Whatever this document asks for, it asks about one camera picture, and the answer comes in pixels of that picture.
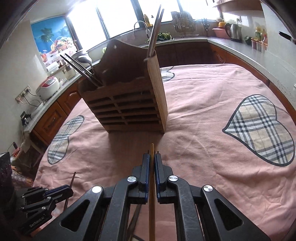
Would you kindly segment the white red rice cooker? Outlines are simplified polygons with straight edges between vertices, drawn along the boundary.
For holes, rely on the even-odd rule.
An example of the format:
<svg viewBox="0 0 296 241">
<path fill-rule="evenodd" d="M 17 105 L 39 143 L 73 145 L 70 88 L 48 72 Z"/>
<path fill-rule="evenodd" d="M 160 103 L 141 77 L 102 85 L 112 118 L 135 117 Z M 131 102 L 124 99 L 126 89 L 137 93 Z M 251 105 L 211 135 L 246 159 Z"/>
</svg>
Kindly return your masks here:
<svg viewBox="0 0 296 241">
<path fill-rule="evenodd" d="M 50 99 L 60 88 L 59 80 L 55 76 L 48 77 L 36 90 L 36 95 L 42 101 Z"/>
</svg>

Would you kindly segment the black frying pan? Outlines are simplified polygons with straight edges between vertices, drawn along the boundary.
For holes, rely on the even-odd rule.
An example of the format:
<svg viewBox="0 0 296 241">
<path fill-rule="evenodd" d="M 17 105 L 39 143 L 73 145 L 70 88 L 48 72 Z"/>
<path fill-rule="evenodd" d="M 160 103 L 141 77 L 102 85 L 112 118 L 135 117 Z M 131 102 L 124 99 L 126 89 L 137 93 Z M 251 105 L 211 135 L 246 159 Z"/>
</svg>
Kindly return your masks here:
<svg viewBox="0 0 296 241">
<path fill-rule="evenodd" d="M 289 40 L 289 41 L 292 42 L 293 44 L 296 44 L 296 39 L 293 38 L 292 36 L 290 36 L 290 35 L 288 35 L 288 34 L 286 34 L 286 33 L 283 33 L 283 32 L 281 32 L 281 31 L 279 31 L 278 34 L 279 34 L 281 37 L 283 37 L 283 38 Z"/>
</svg>

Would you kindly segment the seasoning jar set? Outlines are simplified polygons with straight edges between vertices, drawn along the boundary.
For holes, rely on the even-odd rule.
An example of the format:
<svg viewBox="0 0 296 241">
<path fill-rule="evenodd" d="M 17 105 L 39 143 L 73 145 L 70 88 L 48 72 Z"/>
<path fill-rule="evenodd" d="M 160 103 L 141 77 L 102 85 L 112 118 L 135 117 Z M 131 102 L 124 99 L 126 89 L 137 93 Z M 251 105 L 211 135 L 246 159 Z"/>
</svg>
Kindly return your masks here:
<svg viewBox="0 0 296 241">
<path fill-rule="evenodd" d="M 251 38 L 252 49 L 264 53 L 268 47 L 267 31 L 261 27 L 255 28 L 255 37 Z"/>
</svg>

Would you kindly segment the metal grey chopstick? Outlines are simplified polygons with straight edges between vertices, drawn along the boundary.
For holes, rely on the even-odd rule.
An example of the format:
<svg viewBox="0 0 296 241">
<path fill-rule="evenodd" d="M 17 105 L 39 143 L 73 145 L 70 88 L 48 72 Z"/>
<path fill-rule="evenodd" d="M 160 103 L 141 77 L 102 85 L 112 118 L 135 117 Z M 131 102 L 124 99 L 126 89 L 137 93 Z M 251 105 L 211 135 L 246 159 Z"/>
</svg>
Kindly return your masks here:
<svg viewBox="0 0 296 241">
<path fill-rule="evenodd" d="M 79 56 L 77 60 L 73 59 L 69 55 L 65 54 L 66 57 L 68 57 L 70 60 L 65 58 L 63 55 L 60 57 L 66 61 L 69 65 L 71 65 L 79 74 L 81 74 L 83 77 L 87 78 L 92 84 L 94 84 L 96 87 L 102 87 L 103 83 L 102 81 L 96 76 L 94 68 L 92 66 L 92 59 L 90 57 L 84 57 Z M 79 61 L 78 59 L 81 58 L 84 63 L 87 63 L 90 67 L 92 72 L 90 72 L 88 69 L 86 69 Z"/>
<path fill-rule="evenodd" d="M 71 65 L 79 74 L 81 74 L 83 77 L 87 78 L 92 84 L 94 84 L 96 87 L 102 87 L 103 83 L 98 80 L 93 73 L 91 73 L 88 69 L 86 69 L 82 64 L 80 64 L 78 61 L 70 57 L 68 54 L 65 54 L 66 58 L 63 57 L 63 59 Z"/>
</svg>

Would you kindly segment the wooden utensil holder box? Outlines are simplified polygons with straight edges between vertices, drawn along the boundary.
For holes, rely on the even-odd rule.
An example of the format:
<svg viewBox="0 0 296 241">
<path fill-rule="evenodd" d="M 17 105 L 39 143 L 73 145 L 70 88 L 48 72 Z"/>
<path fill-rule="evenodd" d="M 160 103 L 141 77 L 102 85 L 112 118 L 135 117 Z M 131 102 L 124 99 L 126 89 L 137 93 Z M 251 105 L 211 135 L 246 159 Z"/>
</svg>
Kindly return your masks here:
<svg viewBox="0 0 296 241">
<path fill-rule="evenodd" d="M 107 132 L 165 132 L 168 107 L 153 48 L 112 40 L 94 71 L 103 85 L 82 78 L 78 91 Z"/>
</svg>

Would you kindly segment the pink heart-patterned tablecloth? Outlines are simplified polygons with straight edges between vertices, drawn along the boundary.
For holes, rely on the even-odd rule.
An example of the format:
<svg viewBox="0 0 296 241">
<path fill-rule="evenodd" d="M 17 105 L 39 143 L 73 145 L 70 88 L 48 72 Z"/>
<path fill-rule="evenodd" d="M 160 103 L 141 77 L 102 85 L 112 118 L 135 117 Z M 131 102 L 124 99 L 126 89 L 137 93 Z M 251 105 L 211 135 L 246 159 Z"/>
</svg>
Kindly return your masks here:
<svg viewBox="0 0 296 241">
<path fill-rule="evenodd" d="M 295 124 L 274 93 L 233 64 L 165 69 L 165 133 L 108 133 L 79 101 L 46 150 L 34 185 L 92 186 L 130 175 L 154 143 L 163 163 L 194 186 L 212 185 L 271 240 L 295 221 Z"/>
</svg>

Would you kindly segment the yellow dish soap bottle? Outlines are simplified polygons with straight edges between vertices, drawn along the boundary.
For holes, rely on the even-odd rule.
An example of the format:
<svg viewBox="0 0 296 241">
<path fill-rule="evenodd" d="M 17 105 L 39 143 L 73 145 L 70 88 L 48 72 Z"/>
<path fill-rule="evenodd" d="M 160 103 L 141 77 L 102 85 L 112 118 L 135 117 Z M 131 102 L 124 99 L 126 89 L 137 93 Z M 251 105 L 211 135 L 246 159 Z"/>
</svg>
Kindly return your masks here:
<svg viewBox="0 0 296 241">
<path fill-rule="evenodd" d="M 145 21 L 147 27 L 152 27 L 152 24 L 150 23 L 149 18 L 146 14 L 144 14 L 144 21 Z"/>
</svg>

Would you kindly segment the kitchen sink faucet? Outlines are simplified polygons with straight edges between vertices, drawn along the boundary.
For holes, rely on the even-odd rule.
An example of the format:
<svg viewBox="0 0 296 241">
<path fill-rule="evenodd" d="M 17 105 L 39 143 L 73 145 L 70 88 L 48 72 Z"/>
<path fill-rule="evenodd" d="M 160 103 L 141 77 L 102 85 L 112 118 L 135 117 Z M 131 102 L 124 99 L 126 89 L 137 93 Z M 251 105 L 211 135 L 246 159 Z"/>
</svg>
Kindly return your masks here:
<svg viewBox="0 0 296 241">
<path fill-rule="evenodd" d="M 151 37 L 151 31 L 148 29 L 147 24 L 145 23 L 145 21 L 142 20 L 138 20 L 135 22 L 135 24 L 133 25 L 133 30 L 136 30 L 136 25 L 138 25 L 139 29 L 144 29 L 145 30 L 145 35 L 147 37 L 147 39 L 149 40 Z"/>
</svg>

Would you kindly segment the brown wooden chopstick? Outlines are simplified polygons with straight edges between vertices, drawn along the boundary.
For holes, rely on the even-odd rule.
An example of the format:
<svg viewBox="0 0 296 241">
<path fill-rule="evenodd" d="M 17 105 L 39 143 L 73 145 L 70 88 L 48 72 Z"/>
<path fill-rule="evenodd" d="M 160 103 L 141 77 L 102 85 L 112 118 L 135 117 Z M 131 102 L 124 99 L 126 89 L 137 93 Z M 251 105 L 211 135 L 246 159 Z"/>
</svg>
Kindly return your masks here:
<svg viewBox="0 0 296 241">
<path fill-rule="evenodd" d="M 151 38 L 150 38 L 150 41 L 149 41 L 149 47 L 148 47 L 148 50 L 147 50 L 147 58 L 151 57 L 151 50 L 152 50 L 152 47 L 153 47 L 154 37 L 157 34 L 156 31 L 157 31 L 157 25 L 158 25 L 158 22 L 159 22 L 160 12 L 161 12 L 161 5 L 159 5 L 159 9 L 158 9 L 158 13 L 157 13 L 157 16 L 156 16 L 156 19 L 155 19 L 155 23 L 154 23 L 154 26 L 152 28 L 152 35 L 151 35 Z"/>
</svg>

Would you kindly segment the light wooden chopstick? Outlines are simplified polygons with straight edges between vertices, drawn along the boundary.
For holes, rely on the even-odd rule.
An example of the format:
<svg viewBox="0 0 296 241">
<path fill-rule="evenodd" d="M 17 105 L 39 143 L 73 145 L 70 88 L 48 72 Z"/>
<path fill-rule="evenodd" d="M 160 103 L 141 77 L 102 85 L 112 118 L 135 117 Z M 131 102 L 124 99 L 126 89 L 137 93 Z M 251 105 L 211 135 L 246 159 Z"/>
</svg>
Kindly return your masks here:
<svg viewBox="0 0 296 241">
<path fill-rule="evenodd" d="M 156 240 L 155 231 L 155 184 L 154 184 L 154 144 L 150 146 L 149 166 L 149 241 Z"/>
</svg>

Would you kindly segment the white round cooker pot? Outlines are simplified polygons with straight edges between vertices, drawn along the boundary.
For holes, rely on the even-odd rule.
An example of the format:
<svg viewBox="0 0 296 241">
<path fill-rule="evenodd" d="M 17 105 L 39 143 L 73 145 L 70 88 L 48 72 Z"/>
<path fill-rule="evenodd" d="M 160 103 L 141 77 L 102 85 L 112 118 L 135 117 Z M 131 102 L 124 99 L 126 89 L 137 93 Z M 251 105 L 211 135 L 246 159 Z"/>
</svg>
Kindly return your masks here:
<svg viewBox="0 0 296 241">
<path fill-rule="evenodd" d="M 86 59 L 89 58 L 89 55 L 85 50 L 78 50 L 71 57 L 80 63 L 86 63 Z"/>
</svg>

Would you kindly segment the dark thin chopstick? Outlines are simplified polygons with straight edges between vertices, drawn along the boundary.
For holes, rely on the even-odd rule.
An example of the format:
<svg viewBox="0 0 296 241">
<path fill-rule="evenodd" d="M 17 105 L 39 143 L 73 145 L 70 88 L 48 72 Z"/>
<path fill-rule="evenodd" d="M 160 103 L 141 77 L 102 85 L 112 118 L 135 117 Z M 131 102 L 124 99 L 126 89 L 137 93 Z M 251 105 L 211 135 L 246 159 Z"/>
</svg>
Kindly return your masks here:
<svg viewBox="0 0 296 241">
<path fill-rule="evenodd" d="M 65 211 L 67 209 L 69 198 L 73 196 L 72 186 L 73 186 L 73 183 L 74 183 L 75 176 L 76 176 L 76 171 L 74 171 L 71 182 L 70 182 L 70 186 L 69 186 L 70 191 L 68 191 L 68 193 L 67 193 L 67 198 L 65 199 L 63 211 Z"/>
</svg>

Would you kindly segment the small white electric kettle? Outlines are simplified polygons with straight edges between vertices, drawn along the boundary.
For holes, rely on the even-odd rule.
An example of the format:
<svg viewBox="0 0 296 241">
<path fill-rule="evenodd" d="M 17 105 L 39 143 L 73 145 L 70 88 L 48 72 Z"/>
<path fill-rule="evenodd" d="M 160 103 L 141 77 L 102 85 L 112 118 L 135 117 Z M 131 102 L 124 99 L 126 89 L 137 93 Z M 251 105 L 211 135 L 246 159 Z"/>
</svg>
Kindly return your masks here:
<svg viewBox="0 0 296 241">
<path fill-rule="evenodd" d="M 64 76 L 67 80 L 70 80 L 71 78 L 75 77 L 76 71 L 71 66 L 67 65 L 65 69 L 63 70 Z"/>
</svg>

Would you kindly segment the pink plastic basin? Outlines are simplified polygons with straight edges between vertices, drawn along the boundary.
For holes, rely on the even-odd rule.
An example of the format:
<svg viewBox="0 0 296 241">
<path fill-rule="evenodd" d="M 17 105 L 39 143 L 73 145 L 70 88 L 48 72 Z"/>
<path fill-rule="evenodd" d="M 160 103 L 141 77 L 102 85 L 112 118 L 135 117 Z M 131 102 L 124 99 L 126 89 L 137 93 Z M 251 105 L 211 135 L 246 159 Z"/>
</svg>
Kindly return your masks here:
<svg viewBox="0 0 296 241">
<path fill-rule="evenodd" d="M 214 31 L 217 38 L 230 39 L 224 28 L 213 28 L 212 30 Z"/>
</svg>

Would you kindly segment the lower wooden kitchen cabinets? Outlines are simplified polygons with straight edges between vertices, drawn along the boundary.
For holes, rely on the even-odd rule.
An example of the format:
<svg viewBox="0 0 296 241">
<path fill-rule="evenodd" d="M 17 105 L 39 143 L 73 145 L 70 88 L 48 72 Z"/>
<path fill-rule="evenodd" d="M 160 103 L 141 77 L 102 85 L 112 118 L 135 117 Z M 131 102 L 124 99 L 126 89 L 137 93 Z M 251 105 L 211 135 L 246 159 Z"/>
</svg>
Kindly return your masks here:
<svg viewBox="0 0 296 241">
<path fill-rule="evenodd" d="M 267 85 L 295 119 L 295 69 L 285 61 L 265 51 L 218 38 L 199 38 L 158 43 L 156 52 L 161 67 L 185 64 L 231 63 L 242 66 Z M 62 123 L 81 99 L 77 83 L 72 78 L 48 100 L 25 128 L 31 140 L 47 147 Z"/>
</svg>

